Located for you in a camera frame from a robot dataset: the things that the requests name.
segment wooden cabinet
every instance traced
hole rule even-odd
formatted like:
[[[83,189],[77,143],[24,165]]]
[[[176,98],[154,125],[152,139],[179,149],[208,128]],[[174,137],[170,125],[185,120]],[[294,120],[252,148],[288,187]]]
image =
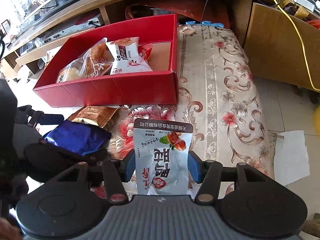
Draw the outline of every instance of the wooden cabinet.
[[[305,44],[313,84],[320,89],[320,30],[292,20]],[[300,39],[281,11],[253,4],[244,50],[253,75],[312,89]]]

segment blue snack package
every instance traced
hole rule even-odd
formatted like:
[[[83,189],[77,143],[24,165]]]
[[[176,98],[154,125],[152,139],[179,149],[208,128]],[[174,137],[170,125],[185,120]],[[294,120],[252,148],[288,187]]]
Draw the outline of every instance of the blue snack package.
[[[47,142],[82,156],[99,150],[110,137],[111,133],[98,126],[71,122],[68,119],[44,135]]]

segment sheet of paper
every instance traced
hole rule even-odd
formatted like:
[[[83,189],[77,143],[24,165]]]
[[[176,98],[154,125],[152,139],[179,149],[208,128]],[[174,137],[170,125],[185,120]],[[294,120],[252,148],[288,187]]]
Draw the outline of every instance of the sheet of paper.
[[[303,131],[279,133],[274,159],[275,181],[287,185],[310,175],[309,156]]]

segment red box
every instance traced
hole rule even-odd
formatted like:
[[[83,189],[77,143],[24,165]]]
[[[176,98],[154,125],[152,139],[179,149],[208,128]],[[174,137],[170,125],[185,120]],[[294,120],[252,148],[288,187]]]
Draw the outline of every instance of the red box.
[[[51,107],[177,104],[177,28],[177,15],[171,14],[118,22],[73,36],[46,67],[33,91]],[[164,70],[106,75],[56,84],[62,68],[105,37],[108,41],[140,37],[140,44],[169,42],[169,65],[167,68],[163,66]]]

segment floral tablecloth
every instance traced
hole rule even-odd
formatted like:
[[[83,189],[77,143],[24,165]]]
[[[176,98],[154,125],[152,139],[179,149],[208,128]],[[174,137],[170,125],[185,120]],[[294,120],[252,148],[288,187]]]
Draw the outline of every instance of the floral tablecloth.
[[[202,160],[229,167],[246,162],[273,178],[274,150],[270,150],[259,95],[233,32],[181,25],[178,52],[178,105],[124,106],[111,130],[110,154],[122,159],[134,148],[136,118],[189,122],[194,127],[190,150]],[[132,84],[133,93],[135,89],[144,88]],[[134,177],[125,188],[129,194],[137,192]],[[198,189],[190,177],[189,193],[194,196]],[[219,197],[232,190],[233,183],[222,183]]]

